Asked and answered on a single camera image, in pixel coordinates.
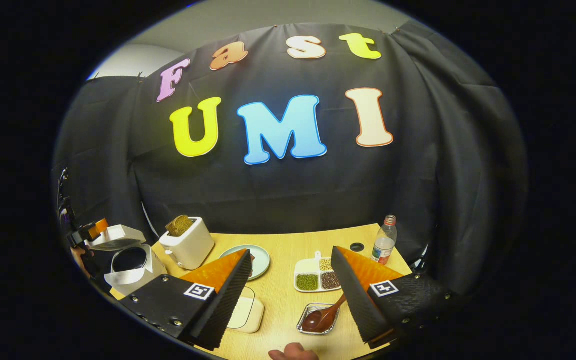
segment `plastic bottle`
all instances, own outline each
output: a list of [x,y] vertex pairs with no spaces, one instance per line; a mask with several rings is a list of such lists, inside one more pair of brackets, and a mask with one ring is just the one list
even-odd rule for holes
[[383,226],[377,232],[377,239],[372,248],[372,260],[379,264],[388,264],[391,253],[397,243],[397,228],[395,227],[397,218],[394,215],[386,216]]

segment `spoon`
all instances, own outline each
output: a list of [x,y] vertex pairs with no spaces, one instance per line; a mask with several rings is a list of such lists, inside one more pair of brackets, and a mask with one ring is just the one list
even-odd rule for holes
[[307,333],[323,333],[330,329],[335,321],[335,314],[339,307],[345,303],[346,294],[341,295],[335,305],[323,310],[316,310],[308,314],[301,324],[302,330]]

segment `black fabric curtain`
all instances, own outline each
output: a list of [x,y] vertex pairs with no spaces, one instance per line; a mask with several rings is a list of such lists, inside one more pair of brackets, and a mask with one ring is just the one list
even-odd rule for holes
[[[380,59],[354,55],[345,34],[374,40]],[[314,36],[326,55],[294,59],[286,40]],[[245,59],[217,71],[213,53],[241,41]],[[157,102],[160,73],[190,65],[174,94]],[[359,146],[357,109],[345,92],[382,91],[390,145]],[[319,98],[320,157],[244,163],[247,130],[237,109],[261,102],[281,120],[291,98]],[[199,102],[220,97],[219,138],[206,155],[185,157],[170,114],[192,107],[190,137],[204,137]],[[397,217],[397,249],[408,262],[427,244],[432,273],[468,294],[494,271],[519,229],[527,169],[519,126],[493,80],[459,48],[416,22],[393,34],[347,25],[289,24],[251,30],[198,48],[145,80],[89,81],[64,120],[54,183],[70,167],[68,195],[81,221],[105,217],[156,236],[174,217],[202,217],[213,233],[302,233]]]

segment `blue letter m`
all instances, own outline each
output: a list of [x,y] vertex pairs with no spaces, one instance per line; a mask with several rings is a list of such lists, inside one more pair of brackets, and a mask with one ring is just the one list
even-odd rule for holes
[[295,96],[288,101],[281,121],[263,102],[252,102],[240,107],[237,115],[244,118],[246,123],[248,143],[248,154],[244,162],[253,166],[270,160],[270,153],[264,150],[262,139],[277,158],[283,159],[293,134],[294,147],[290,150],[293,157],[313,158],[326,154],[326,145],[320,140],[315,115],[315,107],[319,103],[320,98],[314,95]]

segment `light blue plate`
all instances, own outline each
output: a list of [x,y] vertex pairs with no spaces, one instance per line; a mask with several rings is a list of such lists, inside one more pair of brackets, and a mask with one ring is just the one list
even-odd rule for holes
[[234,248],[222,253],[222,255],[219,256],[219,259],[226,255],[237,253],[237,251],[242,249],[250,249],[250,254],[254,256],[254,260],[252,261],[252,276],[250,276],[248,280],[255,280],[264,275],[270,267],[270,255],[268,255],[268,252],[263,248],[256,246],[256,244],[242,244],[240,246],[235,246]]

